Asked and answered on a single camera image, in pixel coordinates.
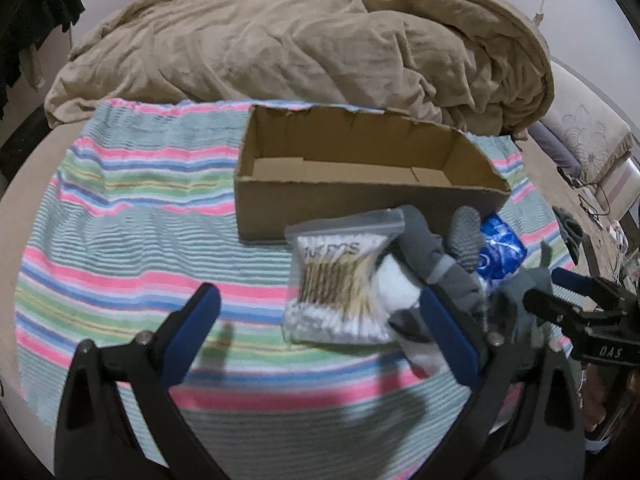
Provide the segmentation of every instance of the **purple pillow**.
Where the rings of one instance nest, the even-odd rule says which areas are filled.
[[[565,170],[569,175],[578,178],[582,172],[582,166],[574,154],[558,139],[554,133],[544,124],[538,121],[529,128],[529,135],[535,140],[542,151],[551,160]]]

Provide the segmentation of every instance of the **clear plastic bag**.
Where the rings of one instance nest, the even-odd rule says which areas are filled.
[[[372,293],[382,251],[404,230],[398,209],[312,220],[285,231],[292,246],[282,329],[287,340],[382,344],[392,340]]]

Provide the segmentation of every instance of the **striped blanket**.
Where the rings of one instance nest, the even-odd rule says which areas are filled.
[[[128,342],[211,281],[222,314],[172,397],[224,471],[234,480],[405,478],[468,391],[449,373],[412,369],[394,345],[283,341],[290,253],[249,248],[236,232],[232,173],[251,104],[100,104],[53,175],[24,251],[15,297],[24,397],[54,426],[80,340]],[[525,265],[537,265],[544,239],[554,266],[571,268],[516,146],[471,138],[513,188],[500,214],[529,250]],[[145,453],[162,462],[130,389],[120,392]]]

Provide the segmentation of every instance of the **beige comforter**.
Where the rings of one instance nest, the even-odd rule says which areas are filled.
[[[547,54],[525,17],[492,0],[139,0],[72,49],[46,112],[56,126],[105,97],[276,98],[495,135],[548,109]]]

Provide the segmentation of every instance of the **open cardboard box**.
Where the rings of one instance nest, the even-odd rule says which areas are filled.
[[[234,187],[243,240],[282,240],[299,222],[403,204],[444,234],[460,206],[484,219],[511,193],[457,130],[393,111],[324,106],[252,108]]]

